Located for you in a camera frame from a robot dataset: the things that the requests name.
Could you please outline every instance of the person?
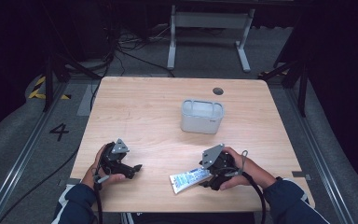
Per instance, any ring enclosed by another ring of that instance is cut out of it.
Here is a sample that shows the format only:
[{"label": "person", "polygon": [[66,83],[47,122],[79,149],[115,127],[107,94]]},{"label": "person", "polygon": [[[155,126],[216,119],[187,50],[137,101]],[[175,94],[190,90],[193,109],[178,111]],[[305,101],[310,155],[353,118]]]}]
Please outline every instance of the person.
[{"label": "person", "polygon": [[[62,223],[96,223],[96,216],[91,209],[96,201],[94,195],[94,179],[93,174],[98,166],[99,159],[103,152],[104,146],[98,151],[95,162],[91,165],[85,173],[83,179],[79,184],[68,186],[60,197],[55,214],[54,224]],[[237,167],[242,167],[242,155],[238,154],[231,147],[224,147],[224,152],[230,154],[236,163]],[[291,224],[291,223],[305,223],[305,224],[319,224],[328,223],[316,210],[310,207],[307,194],[295,182],[286,178],[275,178],[269,172],[258,166],[254,161],[245,158],[243,170],[251,175],[255,183],[263,189],[264,197],[269,203],[270,215],[273,223]],[[105,176],[103,169],[100,169],[100,175]],[[103,189],[111,184],[119,183],[124,180],[125,176],[122,174],[110,175],[109,178],[103,182]],[[222,183],[220,190],[234,188],[238,185],[249,186],[249,181],[242,175],[233,176],[228,181]],[[208,214],[210,221],[196,219],[190,220],[194,217],[199,217],[201,214],[145,214],[141,215],[144,218],[138,218],[138,215],[130,215],[131,220],[138,223],[233,223],[233,220],[239,220],[239,223],[246,223],[242,218],[248,218],[252,213],[221,213]],[[125,222],[128,221],[127,215],[124,216]]]}]

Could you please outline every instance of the hand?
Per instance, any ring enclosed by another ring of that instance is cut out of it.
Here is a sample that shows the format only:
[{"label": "hand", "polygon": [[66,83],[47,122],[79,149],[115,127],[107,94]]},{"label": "hand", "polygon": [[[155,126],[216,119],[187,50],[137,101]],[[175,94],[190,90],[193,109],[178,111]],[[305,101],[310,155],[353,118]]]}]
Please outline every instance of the hand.
[{"label": "hand", "polygon": [[[97,156],[95,157],[95,161],[94,163],[91,165],[91,167],[88,169],[88,171],[86,172],[86,174],[84,175],[81,183],[85,184],[87,186],[89,186],[90,188],[94,189],[94,174],[95,171],[98,167],[98,162],[100,161],[101,155],[103,154],[103,150],[105,149],[106,145],[103,145],[101,147],[101,149],[98,151]],[[106,176],[106,173],[103,171],[103,169],[101,168],[99,170],[100,177],[104,177]],[[119,182],[120,180],[125,179],[126,176],[124,176],[123,174],[115,174],[115,175],[110,175],[109,178],[107,178],[104,182],[103,182],[103,187],[114,184]]]},{"label": "hand", "polygon": [[[238,168],[242,168],[243,156],[238,154],[231,147],[224,147],[223,152],[230,154],[235,161],[235,165]],[[255,183],[260,186],[262,189],[266,189],[273,183],[275,183],[276,179],[263,168],[258,166],[254,161],[249,158],[245,158],[245,164],[243,167],[243,171],[248,175],[251,175],[254,179]],[[249,181],[243,175],[235,175],[228,181],[224,182],[221,186],[221,190],[231,189],[237,185],[250,185]]]}]

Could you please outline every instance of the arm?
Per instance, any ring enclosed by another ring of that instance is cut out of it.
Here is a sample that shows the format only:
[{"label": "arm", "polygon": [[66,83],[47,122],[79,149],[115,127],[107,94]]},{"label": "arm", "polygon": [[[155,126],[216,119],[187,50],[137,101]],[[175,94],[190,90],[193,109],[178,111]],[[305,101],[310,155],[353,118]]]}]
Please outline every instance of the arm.
[{"label": "arm", "polygon": [[[94,178],[93,175],[98,166],[99,159],[104,150],[104,147],[98,151],[94,163],[85,173],[80,184],[68,186],[60,197],[54,220],[52,223],[92,223],[95,219],[94,213],[91,209],[96,201],[94,194]],[[99,171],[100,176],[105,176],[102,169]],[[116,183],[125,176],[122,174],[110,175],[109,178],[103,182],[103,187]]]},{"label": "arm", "polygon": [[[237,167],[242,167],[242,155],[231,147],[225,147],[223,151],[234,158]],[[307,195],[296,183],[288,179],[277,180],[249,158],[245,158],[243,170],[264,190],[274,223],[328,223],[309,206]],[[242,175],[237,175],[223,183],[220,189],[230,189],[237,185],[248,186],[250,183]]]}]

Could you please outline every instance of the wooden table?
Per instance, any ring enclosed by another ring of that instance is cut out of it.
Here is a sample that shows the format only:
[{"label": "wooden table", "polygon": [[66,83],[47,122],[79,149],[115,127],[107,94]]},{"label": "wooden table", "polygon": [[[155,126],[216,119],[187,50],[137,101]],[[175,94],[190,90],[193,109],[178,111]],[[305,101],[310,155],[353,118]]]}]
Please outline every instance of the wooden table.
[{"label": "wooden table", "polygon": [[[223,95],[215,95],[213,88]],[[180,129],[185,99],[216,101],[225,108],[217,134]],[[123,163],[142,164],[131,180],[102,191],[106,212],[259,211],[252,187],[214,191],[192,186],[173,193],[170,175],[200,167],[202,151],[224,143],[274,176],[291,177],[314,201],[267,84],[262,80],[105,77],[89,117],[72,178],[82,178],[103,144],[121,138],[130,149]]]}]

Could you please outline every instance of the person's right hand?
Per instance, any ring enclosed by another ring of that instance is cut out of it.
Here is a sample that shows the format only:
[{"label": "person's right hand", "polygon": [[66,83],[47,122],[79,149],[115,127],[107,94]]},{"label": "person's right hand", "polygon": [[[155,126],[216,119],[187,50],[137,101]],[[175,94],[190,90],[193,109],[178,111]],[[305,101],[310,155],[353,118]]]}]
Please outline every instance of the person's right hand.
[{"label": "person's right hand", "polygon": [[[231,147],[224,147],[223,152],[226,152],[229,155],[231,155],[234,158],[235,165],[240,169],[242,168],[242,163],[243,163],[242,155],[238,154]],[[243,171],[246,172],[248,175],[251,175],[255,183],[258,186],[260,186],[262,189],[266,189],[276,181],[276,179],[270,173],[265,171],[263,168],[258,166],[254,161],[252,161],[247,157],[245,158]],[[250,183],[243,175],[235,175],[231,179],[220,185],[220,189],[221,190],[231,189],[237,185],[250,185]]]}]

